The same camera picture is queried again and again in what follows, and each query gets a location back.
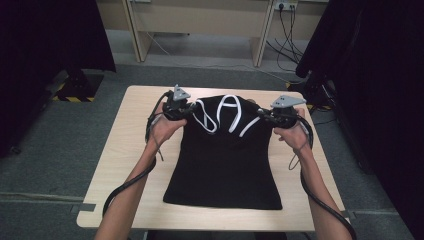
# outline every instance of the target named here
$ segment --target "black curtain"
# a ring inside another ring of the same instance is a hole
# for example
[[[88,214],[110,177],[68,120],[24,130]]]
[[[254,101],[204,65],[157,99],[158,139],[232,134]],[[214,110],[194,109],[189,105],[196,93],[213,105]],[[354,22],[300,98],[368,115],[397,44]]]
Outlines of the black curtain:
[[[423,12],[418,0],[330,1],[297,68],[315,84],[334,82],[351,134],[416,239],[424,239]]]
[[[0,156],[62,70],[116,71],[94,0],[0,2]]]

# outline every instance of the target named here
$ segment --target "person's right arm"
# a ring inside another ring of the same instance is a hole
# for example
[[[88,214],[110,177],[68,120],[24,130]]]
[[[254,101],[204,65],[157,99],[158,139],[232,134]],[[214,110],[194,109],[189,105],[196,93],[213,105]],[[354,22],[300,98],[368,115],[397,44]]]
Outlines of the person's right arm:
[[[299,115],[304,116],[304,110],[299,109]],[[334,202],[325,183],[321,172],[315,162],[312,149],[308,144],[308,139],[302,127],[296,124],[291,129],[275,128],[274,133],[280,135],[280,141],[285,141],[293,148],[295,154],[299,157],[302,173],[306,185],[310,191],[326,205],[340,214],[340,209]],[[319,206],[309,197],[312,219],[318,239],[325,240],[344,240],[352,239],[347,228],[333,215]]]

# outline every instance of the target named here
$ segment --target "human hand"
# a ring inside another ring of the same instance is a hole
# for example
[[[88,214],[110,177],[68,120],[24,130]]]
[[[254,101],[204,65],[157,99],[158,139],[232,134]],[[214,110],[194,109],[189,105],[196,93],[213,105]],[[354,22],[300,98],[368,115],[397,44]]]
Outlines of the human hand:
[[[179,121],[168,120],[162,114],[163,104],[164,102],[161,102],[156,108],[155,115],[157,115],[157,119],[152,124],[149,135],[149,141],[154,140],[159,146],[170,139],[176,130],[187,124],[185,119]]]
[[[297,108],[296,111],[301,117],[305,117],[303,108]],[[308,136],[299,121],[289,129],[274,128],[274,133],[280,135],[279,141],[285,141],[294,151],[299,151],[308,144]]]

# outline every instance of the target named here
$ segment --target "power strip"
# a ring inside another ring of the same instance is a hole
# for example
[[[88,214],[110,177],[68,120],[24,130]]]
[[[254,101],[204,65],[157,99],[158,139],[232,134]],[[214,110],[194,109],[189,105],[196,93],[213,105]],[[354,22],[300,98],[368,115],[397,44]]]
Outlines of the power strip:
[[[274,8],[275,10],[280,10],[280,4],[283,4],[283,11],[294,11],[297,8],[298,0],[276,0]]]

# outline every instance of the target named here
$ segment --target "forearm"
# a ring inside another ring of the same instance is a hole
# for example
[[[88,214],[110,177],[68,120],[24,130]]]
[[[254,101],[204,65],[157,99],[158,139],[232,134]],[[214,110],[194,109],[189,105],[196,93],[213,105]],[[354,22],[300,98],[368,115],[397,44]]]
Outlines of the forearm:
[[[302,148],[297,155],[300,159],[305,183],[311,193],[340,214],[337,204],[325,186],[310,147]],[[309,205],[318,239],[351,239],[346,227],[310,197]]]
[[[156,155],[156,144],[149,141],[126,181],[146,170]],[[127,239],[147,176],[119,193],[110,204],[96,234],[96,239]]]

